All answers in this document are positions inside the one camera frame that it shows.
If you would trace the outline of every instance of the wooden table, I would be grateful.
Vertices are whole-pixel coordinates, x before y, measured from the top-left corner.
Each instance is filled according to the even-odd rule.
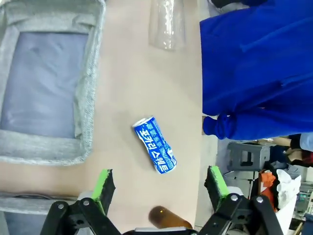
[[[148,45],[149,0],[108,0],[94,116],[86,163],[48,167],[0,163],[0,190],[78,195],[113,169],[109,218],[121,231],[149,227],[162,205],[194,224],[201,151],[201,46],[197,1],[185,0],[186,48]],[[132,124],[154,115],[178,161],[158,174]]]

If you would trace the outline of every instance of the gray fabric basket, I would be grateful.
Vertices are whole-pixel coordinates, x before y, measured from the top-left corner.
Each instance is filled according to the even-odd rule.
[[[0,6],[0,161],[74,165],[91,153],[105,9],[103,0]]]
[[[18,196],[23,195],[0,192],[0,235],[40,234],[52,203],[60,200],[71,205],[76,201],[74,197],[39,199],[34,195]]]

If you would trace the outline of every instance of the can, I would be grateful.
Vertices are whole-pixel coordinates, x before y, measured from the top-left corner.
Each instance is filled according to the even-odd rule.
[[[139,120],[133,128],[145,144],[158,173],[165,174],[175,169],[177,161],[172,148],[165,141],[154,116]]]

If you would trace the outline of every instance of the blue sleeve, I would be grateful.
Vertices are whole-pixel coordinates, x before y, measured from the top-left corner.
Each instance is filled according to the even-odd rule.
[[[299,121],[294,113],[281,113],[256,108],[249,111],[220,115],[217,120],[206,117],[203,131],[219,139],[259,140],[277,136],[287,136],[313,132],[313,121]]]

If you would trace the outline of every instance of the person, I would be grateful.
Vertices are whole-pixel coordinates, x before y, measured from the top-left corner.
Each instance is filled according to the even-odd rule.
[[[269,142],[281,146],[288,146],[291,149],[302,149],[313,152],[313,132],[295,134],[287,137],[276,137],[273,139],[262,139],[258,142]]]
[[[271,163],[279,161],[280,163],[312,167],[313,152],[302,149],[292,149],[288,148],[287,146],[275,145],[270,147],[269,161]]]
[[[313,1],[241,2],[250,8],[200,22],[202,111],[219,115],[203,117],[204,133],[258,140],[313,132]]]

